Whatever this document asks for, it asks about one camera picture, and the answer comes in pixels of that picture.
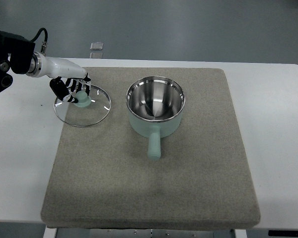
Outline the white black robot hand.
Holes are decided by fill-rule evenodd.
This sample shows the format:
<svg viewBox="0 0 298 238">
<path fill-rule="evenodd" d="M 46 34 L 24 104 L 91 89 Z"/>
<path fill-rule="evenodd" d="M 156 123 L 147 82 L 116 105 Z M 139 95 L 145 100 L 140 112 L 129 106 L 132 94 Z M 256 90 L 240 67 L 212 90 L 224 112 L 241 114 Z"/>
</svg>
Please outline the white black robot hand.
<svg viewBox="0 0 298 238">
<path fill-rule="evenodd" d="M 77 104 L 79 99 L 75 97 L 76 93 L 82 89 L 85 89 L 87 95 L 90 93 L 91 79 L 87 71 L 67 59 L 47 57 L 34 52 L 26 75 L 51 78 L 50 88 L 63 102 Z"/>
</svg>

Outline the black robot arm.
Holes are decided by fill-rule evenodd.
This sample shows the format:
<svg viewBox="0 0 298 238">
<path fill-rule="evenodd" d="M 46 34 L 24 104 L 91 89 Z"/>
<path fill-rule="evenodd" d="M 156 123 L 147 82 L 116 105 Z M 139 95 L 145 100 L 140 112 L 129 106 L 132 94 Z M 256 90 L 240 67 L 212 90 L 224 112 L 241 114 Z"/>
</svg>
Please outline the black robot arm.
<svg viewBox="0 0 298 238">
<path fill-rule="evenodd" d="M 11 86 L 7 72 L 26 74 L 31 65 L 35 43 L 22 36 L 0 31 L 0 92 Z"/>
</svg>

